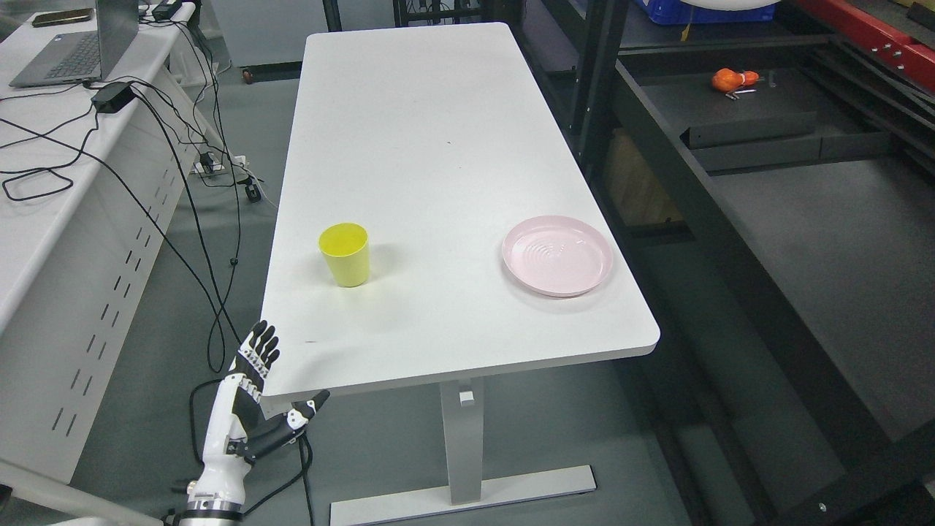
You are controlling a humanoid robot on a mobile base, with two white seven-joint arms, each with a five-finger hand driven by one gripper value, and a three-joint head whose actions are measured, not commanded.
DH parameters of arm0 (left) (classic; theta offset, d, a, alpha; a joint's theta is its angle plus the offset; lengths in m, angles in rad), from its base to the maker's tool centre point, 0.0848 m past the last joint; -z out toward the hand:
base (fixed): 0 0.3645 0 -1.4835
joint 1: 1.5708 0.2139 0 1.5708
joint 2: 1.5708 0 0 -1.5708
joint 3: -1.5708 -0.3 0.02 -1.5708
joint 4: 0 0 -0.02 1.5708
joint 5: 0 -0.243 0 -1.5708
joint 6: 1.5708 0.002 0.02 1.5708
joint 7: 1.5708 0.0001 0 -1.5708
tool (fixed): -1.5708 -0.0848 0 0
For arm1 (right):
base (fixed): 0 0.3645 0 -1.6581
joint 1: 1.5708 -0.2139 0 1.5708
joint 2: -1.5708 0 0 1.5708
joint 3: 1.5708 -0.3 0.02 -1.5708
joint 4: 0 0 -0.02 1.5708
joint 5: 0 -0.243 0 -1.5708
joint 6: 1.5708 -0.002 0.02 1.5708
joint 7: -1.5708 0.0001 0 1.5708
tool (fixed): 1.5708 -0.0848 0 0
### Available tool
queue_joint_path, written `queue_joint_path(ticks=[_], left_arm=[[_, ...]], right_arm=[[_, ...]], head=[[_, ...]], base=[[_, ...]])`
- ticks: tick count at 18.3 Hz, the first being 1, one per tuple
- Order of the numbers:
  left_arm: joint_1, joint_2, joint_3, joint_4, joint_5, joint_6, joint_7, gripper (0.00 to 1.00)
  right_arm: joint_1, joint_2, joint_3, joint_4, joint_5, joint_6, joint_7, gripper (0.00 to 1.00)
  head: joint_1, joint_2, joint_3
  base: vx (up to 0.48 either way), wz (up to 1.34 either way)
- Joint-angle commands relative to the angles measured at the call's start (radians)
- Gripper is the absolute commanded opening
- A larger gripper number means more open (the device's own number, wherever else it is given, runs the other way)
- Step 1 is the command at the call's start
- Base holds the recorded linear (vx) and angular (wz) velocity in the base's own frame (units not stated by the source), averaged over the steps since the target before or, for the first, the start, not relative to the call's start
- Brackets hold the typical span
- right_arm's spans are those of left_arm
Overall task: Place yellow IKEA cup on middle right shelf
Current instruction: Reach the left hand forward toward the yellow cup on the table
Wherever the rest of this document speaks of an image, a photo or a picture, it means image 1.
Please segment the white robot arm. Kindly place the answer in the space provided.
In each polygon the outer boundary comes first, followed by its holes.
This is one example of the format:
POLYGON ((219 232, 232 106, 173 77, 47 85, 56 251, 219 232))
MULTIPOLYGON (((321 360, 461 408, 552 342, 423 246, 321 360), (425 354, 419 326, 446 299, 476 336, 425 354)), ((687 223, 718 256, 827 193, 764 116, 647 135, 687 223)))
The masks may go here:
POLYGON ((230 500, 190 500, 184 509, 168 510, 161 525, 243 525, 241 507, 230 500))

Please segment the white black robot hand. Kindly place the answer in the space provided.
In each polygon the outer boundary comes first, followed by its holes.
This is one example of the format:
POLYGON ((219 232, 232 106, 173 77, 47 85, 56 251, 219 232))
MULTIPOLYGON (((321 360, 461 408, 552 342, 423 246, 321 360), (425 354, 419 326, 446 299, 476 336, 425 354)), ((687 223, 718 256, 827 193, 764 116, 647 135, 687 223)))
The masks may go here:
POLYGON ((264 383, 280 356, 276 329, 258 321, 240 344, 219 383, 202 449, 201 476, 188 490, 190 500, 246 503, 245 477, 255 462, 304 434, 308 422, 329 399, 321 390, 289 410, 260 422, 264 383))

